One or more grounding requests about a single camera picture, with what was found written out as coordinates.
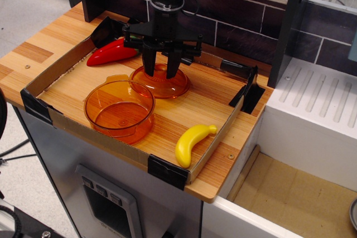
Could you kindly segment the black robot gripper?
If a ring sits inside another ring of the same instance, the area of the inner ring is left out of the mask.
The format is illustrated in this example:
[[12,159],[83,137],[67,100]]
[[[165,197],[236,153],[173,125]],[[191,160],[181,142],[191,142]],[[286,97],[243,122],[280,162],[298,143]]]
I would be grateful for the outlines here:
[[166,78],[176,76],[184,57],[200,56],[202,35],[179,23],[178,13],[154,11],[146,23],[123,26],[124,46],[142,53],[144,71],[153,76],[158,52],[168,54]]

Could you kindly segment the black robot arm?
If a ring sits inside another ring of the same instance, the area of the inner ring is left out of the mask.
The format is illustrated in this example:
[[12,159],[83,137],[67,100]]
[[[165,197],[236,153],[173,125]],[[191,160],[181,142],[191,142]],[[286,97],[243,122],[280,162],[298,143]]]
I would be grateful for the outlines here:
[[153,76],[156,54],[167,54],[166,78],[176,76],[183,57],[201,55],[203,35],[180,25],[179,13],[185,0],[149,0],[153,18],[146,23],[123,27],[124,46],[142,53],[144,71]]

